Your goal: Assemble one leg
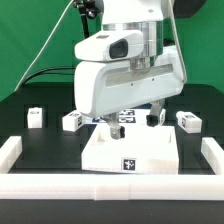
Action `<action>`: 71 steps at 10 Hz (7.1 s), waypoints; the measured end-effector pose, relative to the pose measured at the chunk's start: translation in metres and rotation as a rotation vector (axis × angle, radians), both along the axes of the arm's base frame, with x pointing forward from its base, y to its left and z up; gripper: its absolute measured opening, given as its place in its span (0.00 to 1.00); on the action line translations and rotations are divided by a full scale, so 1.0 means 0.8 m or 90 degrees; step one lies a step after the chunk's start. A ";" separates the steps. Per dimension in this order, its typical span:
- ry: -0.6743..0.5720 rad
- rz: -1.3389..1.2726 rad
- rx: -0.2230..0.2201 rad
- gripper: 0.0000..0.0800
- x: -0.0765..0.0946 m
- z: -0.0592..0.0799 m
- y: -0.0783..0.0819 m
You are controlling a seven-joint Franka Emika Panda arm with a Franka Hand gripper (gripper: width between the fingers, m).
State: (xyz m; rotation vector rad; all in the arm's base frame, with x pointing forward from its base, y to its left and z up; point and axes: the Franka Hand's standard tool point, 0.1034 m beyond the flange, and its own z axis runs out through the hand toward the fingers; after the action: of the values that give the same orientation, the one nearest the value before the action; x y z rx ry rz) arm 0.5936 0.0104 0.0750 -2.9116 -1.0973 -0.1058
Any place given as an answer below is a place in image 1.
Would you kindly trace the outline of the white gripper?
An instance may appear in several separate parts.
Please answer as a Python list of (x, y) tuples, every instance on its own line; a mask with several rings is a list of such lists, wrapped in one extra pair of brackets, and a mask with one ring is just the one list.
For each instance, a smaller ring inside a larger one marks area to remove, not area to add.
[(107, 123), (111, 137), (121, 139), (125, 137), (125, 128), (119, 124), (119, 115), (115, 112), (152, 102), (146, 119), (148, 126), (155, 127), (159, 125), (164, 99), (179, 94), (184, 82), (175, 45), (164, 47), (155, 65), (140, 71), (131, 70), (129, 60), (84, 61), (75, 70), (75, 105), (89, 117), (109, 114)]

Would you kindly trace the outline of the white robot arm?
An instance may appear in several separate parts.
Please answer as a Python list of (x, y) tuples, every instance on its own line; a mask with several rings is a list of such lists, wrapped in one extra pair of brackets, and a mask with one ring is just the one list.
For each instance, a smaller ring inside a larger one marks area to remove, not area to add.
[(76, 108), (105, 120), (114, 139), (124, 136), (121, 110), (150, 103), (150, 116), (158, 118), (164, 99), (186, 83), (179, 42), (163, 44), (163, 21), (174, 18), (174, 2), (96, 0), (103, 8), (101, 31), (75, 46)]

